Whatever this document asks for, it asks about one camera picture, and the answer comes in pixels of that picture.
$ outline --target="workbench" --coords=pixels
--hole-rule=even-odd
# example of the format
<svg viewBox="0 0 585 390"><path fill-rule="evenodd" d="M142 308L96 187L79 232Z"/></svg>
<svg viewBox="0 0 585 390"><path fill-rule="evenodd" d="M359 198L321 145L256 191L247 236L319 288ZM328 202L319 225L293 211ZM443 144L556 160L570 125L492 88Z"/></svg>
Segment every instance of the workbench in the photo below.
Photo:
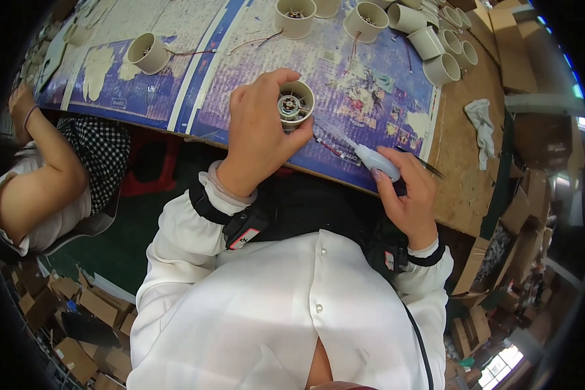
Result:
<svg viewBox="0 0 585 390"><path fill-rule="evenodd" d="M263 72L288 67L312 88L315 135L330 146L311 141L289 165L376 192L369 171L334 129L368 147L399 146L447 177L438 180L437 221L478 236L496 171L478 171L476 131L463 106L478 98L491 101L498 153L503 119L498 70L468 32L461 37L475 45L479 64L441 93L425 78L405 34L386 29L374 43L358 43L351 56L354 41L342 22L354 6L354 0L345 0L335 17L316 18L304 39L276 37L232 52L274 34L272 0L100 0L88 17L78 18L78 24L89 26L86 43L67 46L60 67L36 98L45 109L106 117L225 147L230 93ZM132 40L145 32L161 37L175 52L216 52L172 56L161 72L145 75L125 60Z"/></svg>

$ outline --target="fingernail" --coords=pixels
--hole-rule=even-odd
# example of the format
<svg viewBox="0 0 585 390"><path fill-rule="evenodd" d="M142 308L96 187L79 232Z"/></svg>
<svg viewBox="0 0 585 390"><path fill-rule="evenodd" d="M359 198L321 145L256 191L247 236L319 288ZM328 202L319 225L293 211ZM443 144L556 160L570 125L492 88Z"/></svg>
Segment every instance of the fingernail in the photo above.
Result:
<svg viewBox="0 0 585 390"><path fill-rule="evenodd" d="M370 170L370 173L372 174L372 177L373 177L373 179L375 179L376 182L381 180L381 174L379 173L379 169L372 168Z"/></svg>

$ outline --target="white sleeve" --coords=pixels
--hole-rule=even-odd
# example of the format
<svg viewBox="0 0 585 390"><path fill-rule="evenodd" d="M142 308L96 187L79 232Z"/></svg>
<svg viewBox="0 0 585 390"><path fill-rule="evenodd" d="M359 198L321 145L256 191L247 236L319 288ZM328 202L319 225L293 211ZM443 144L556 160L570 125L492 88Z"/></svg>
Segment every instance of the white sleeve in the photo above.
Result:
<svg viewBox="0 0 585 390"><path fill-rule="evenodd" d="M412 251L407 248L407 251L412 256L425 258L437 248L436 239L424 250ZM443 334L447 320L446 303L449 298L444 290L444 283L453 271L453 257L447 246L442 258L435 265L423 267L408 263L402 270L404 272L396 277L395 287L421 331L434 378L434 388L444 389L446 355Z"/></svg>
<svg viewBox="0 0 585 390"><path fill-rule="evenodd" d="M249 206L221 193L204 172L199 180L210 203L220 212L233 215ZM215 270L215 256L225 249L222 230L223 225L197 214L188 190L164 206L158 232L146 251L147 274L136 294L138 316L130 332L133 368L156 341L164 328L164 318L170 318L165 314L172 314L193 284Z"/></svg>

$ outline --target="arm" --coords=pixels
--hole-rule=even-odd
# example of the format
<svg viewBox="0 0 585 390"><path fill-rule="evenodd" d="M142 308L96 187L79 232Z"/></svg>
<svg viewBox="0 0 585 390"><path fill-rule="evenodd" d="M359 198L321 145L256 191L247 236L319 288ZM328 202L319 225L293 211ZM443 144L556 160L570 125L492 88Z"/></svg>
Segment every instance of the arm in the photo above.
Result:
<svg viewBox="0 0 585 390"><path fill-rule="evenodd" d="M385 212L409 239L408 254L427 258L438 248L438 231L433 211L436 183L412 154L383 147L377 150L400 169L407 185L407 195L398 197L390 178L383 172L373 171ZM423 267L408 262L402 270L404 272L396 277L394 285L421 331L434 387L443 389L443 333L446 326L445 306L448 301L444 283L453 270L453 258L446 247L436 264Z"/></svg>
<svg viewBox="0 0 585 390"><path fill-rule="evenodd" d="M312 138L312 119L290 134L281 126L280 85L299 78L290 69L262 74L230 96L229 152L214 172L200 173L210 203L233 215L249 206L249 195ZM132 365L137 367L193 284L215 269L225 249L223 226L193 208L188 191L164 206L159 230L147 248L148 270L136 294L138 316L130 332Z"/></svg>
<svg viewBox="0 0 585 390"><path fill-rule="evenodd" d="M25 83L9 100L14 123L35 140L46 162L38 170L9 178L0 187L0 228L17 244L50 215L78 199L89 179L67 139L34 106Z"/></svg>

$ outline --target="wrist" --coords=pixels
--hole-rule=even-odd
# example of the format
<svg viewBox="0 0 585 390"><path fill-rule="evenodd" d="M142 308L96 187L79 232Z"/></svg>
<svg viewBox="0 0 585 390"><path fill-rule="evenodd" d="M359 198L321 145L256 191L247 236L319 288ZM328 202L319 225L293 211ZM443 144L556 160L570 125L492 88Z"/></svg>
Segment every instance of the wrist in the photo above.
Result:
<svg viewBox="0 0 585 390"><path fill-rule="evenodd" d="M409 241L408 247L412 251L423 250L433 244L438 238L438 229L434 222L433 227L429 227L424 231L417 232L416 234L408 235Z"/></svg>
<svg viewBox="0 0 585 390"><path fill-rule="evenodd" d="M234 165L227 159L216 169L216 175L221 185L239 198L248 198L258 185L242 173L238 164Z"/></svg>

